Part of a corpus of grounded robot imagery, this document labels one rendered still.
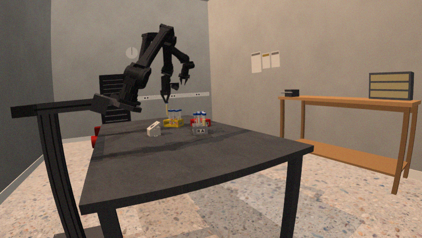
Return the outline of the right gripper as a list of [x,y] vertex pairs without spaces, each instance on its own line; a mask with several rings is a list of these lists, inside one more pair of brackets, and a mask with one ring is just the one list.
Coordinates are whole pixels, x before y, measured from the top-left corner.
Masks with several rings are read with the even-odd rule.
[[[171,90],[166,90],[166,83],[161,83],[161,86],[162,86],[162,90],[160,90],[161,96],[162,96],[164,102],[167,103],[168,102],[168,99],[169,99],[169,96],[171,94]],[[164,95],[167,95],[166,100],[165,100]]]

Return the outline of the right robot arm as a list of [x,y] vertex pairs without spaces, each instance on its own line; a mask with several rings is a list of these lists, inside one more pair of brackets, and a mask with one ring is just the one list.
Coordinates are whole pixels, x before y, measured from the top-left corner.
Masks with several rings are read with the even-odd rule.
[[164,76],[161,76],[161,83],[166,83],[166,90],[171,88],[178,90],[179,83],[170,83],[170,76],[172,76],[174,71],[172,64],[172,46],[174,47],[175,45],[176,36],[174,33],[174,27],[160,24],[158,34],[151,42],[143,56],[136,63],[132,62],[125,68],[123,73],[124,84],[122,90],[120,90],[119,96],[117,96],[117,102],[136,107],[136,100],[138,97],[137,87],[146,86],[152,72],[150,65],[161,47],[163,47],[164,59],[164,66],[161,69],[161,73],[164,74]]

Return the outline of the yellow tube rack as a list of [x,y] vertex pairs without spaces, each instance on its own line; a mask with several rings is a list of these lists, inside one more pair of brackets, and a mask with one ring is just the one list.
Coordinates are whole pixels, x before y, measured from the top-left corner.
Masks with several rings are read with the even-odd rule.
[[[172,126],[171,126],[171,124],[169,123],[169,122],[177,122],[177,125],[176,124],[173,124]],[[164,127],[181,127],[181,126],[183,126],[184,125],[184,120],[183,119],[180,119],[180,120],[170,120],[170,119],[166,119],[166,120],[164,120]]]

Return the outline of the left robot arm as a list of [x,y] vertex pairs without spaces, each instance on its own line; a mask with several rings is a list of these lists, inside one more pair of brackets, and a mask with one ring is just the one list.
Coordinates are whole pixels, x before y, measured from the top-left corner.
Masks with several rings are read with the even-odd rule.
[[[141,35],[142,45],[141,45],[139,59],[143,56],[143,54],[145,53],[145,51],[151,44],[151,41],[154,40],[157,34],[158,34],[157,32],[154,32],[154,33],[145,33]],[[189,61],[189,57],[187,54],[184,54],[183,52],[181,52],[180,50],[178,50],[176,47],[173,47],[173,46],[172,46],[172,54],[175,57],[177,57],[177,59],[179,59],[180,63],[183,63],[182,70],[189,71],[189,69],[192,69],[195,67],[195,64],[193,63],[193,61]],[[144,89],[145,87],[138,86],[137,88]]]

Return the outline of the grey tube rack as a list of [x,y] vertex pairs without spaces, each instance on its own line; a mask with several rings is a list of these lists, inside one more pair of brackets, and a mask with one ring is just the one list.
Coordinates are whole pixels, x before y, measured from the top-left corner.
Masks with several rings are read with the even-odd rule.
[[208,126],[206,124],[206,126],[203,126],[201,123],[201,126],[199,126],[197,124],[197,126],[194,126],[194,123],[192,123],[192,130],[193,130],[193,134],[194,135],[204,135],[204,134],[208,134]]

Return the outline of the red lego plate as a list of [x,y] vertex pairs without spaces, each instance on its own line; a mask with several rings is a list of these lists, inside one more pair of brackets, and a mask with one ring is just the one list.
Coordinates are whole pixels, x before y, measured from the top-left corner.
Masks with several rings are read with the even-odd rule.
[[[192,123],[194,123],[194,119],[190,119],[190,125],[192,126]],[[207,126],[211,126],[211,119],[206,119]]]

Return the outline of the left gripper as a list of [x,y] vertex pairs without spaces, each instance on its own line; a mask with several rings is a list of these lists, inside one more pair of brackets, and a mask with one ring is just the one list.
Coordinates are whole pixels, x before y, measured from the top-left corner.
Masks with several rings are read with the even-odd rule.
[[185,84],[186,84],[186,82],[187,82],[188,78],[190,77],[190,75],[188,75],[188,71],[182,70],[182,73],[179,74],[179,77],[180,77],[181,84],[182,84],[182,79],[185,79]]

